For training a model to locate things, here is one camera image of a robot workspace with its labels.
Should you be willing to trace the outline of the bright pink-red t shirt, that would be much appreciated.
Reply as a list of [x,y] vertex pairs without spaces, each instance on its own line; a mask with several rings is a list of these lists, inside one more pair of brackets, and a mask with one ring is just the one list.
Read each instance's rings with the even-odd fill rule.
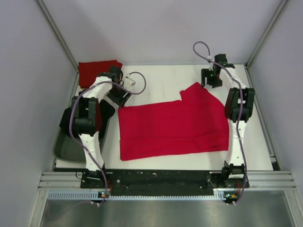
[[198,83],[180,96],[118,110],[121,160],[228,150],[223,104]]

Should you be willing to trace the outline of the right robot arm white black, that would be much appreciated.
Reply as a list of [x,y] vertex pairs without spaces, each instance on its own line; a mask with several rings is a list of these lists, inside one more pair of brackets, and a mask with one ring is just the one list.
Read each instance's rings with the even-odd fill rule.
[[222,168],[221,182],[226,187],[232,187],[238,180],[244,180],[247,174],[243,140],[248,120],[253,112],[255,90],[244,85],[236,73],[235,66],[227,62],[225,54],[218,54],[214,58],[208,56],[206,60],[210,67],[201,70],[201,87],[225,86],[228,90],[224,116],[229,123],[230,141]]

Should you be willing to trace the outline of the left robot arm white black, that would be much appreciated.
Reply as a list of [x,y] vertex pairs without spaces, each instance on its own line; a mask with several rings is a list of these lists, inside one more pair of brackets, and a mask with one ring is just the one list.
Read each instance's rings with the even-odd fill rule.
[[99,103],[108,97],[119,107],[124,107],[131,94],[123,87],[122,70],[111,66],[108,72],[100,73],[93,84],[72,99],[69,129],[75,130],[80,138],[86,159],[86,169],[95,172],[91,182],[96,187],[107,183],[107,175],[100,172],[104,165],[99,144],[99,132],[104,121]]

